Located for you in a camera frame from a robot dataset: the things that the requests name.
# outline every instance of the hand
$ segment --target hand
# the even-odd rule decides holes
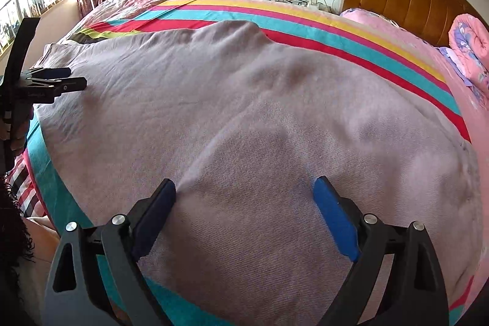
[[[33,118],[34,109],[31,107],[29,111],[29,119]],[[14,156],[19,156],[24,152],[24,145],[29,132],[29,119],[23,121],[19,128],[14,132],[9,132],[5,123],[0,119],[0,140],[8,140],[11,138],[10,149],[13,151]]]

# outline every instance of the rolled blanket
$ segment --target rolled blanket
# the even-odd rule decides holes
[[[455,18],[448,31],[450,47],[464,66],[464,75],[489,98],[489,32],[470,14]]]

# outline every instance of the gray garment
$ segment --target gray garment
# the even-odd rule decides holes
[[[431,103],[249,22],[52,45],[82,93],[37,108],[57,169],[95,224],[165,177],[177,202],[143,274],[236,324],[315,324],[350,262],[312,199],[326,175],[385,223],[426,224],[449,300],[482,246],[476,155]],[[365,317],[380,302],[388,271]]]

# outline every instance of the silver bolt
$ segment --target silver bolt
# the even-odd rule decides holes
[[[118,214],[112,217],[113,225],[121,225],[124,221],[126,221],[126,216],[124,216],[123,214]]]
[[[363,218],[367,224],[376,224],[377,217],[374,214],[366,214]]]
[[[66,230],[68,232],[74,231],[74,230],[76,230],[77,226],[78,226],[77,223],[75,223],[74,221],[72,221],[70,223],[67,223]]]
[[[415,230],[422,231],[425,229],[425,225],[421,221],[415,221],[413,223],[413,227]]]

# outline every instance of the gray fabric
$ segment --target gray fabric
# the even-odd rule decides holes
[[[68,63],[89,86],[37,109],[53,165],[95,224],[175,181],[139,265],[202,309],[236,324],[321,318],[351,265],[312,199],[321,175],[385,223],[423,221],[451,302],[473,275],[476,156],[424,99],[240,21],[53,45],[45,66]]]

